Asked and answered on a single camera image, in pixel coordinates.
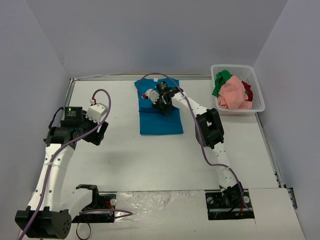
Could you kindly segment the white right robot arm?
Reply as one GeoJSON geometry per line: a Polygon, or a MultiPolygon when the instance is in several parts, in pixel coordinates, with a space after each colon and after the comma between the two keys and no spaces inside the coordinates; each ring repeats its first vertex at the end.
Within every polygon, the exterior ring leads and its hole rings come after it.
{"type": "Polygon", "coordinates": [[[178,86],[169,87],[165,81],[156,85],[155,90],[147,90],[152,106],[162,114],[183,107],[190,110],[195,125],[195,136],[201,146],[204,160],[215,167],[222,202],[229,207],[244,202],[244,189],[237,175],[230,167],[224,145],[224,129],[220,115],[215,108],[209,109],[191,99],[178,86]]]}

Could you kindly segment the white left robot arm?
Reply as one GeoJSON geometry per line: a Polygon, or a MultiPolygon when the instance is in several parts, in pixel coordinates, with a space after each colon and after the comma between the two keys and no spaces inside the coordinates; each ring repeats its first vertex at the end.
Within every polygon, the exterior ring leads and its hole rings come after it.
{"type": "Polygon", "coordinates": [[[71,223],[85,209],[95,209],[101,203],[96,185],[80,184],[75,192],[61,202],[62,186],[77,142],[85,140],[100,145],[107,130],[106,118],[110,108],[102,103],[63,108],[64,116],[58,126],[49,125],[45,156],[35,191],[25,210],[18,210],[15,222],[24,236],[34,239],[64,240],[71,223]]]}

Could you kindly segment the blue t shirt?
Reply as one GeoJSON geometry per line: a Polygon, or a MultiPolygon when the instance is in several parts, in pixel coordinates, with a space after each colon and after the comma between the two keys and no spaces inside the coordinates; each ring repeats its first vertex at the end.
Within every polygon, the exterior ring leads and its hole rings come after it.
{"type": "Polygon", "coordinates": [[[179,85],[177,79],[169,80],[163,78],[157,82],[153,79],[145,78],[142,81],[135,81],[134,85],[139,89],[138,95],[138,111],[139,111],[139,128],[141,135],[162,136],[162,135],[179,135],[183,134],[183,126],[178,108],[172,109],[168,115],[164,115],[156,108],[152,107],[152,102],[149,99],[143,99],[140,95],[144,94],[149,89],[155,89],[156,85],[165,81],[169,87],[179,85]]]}

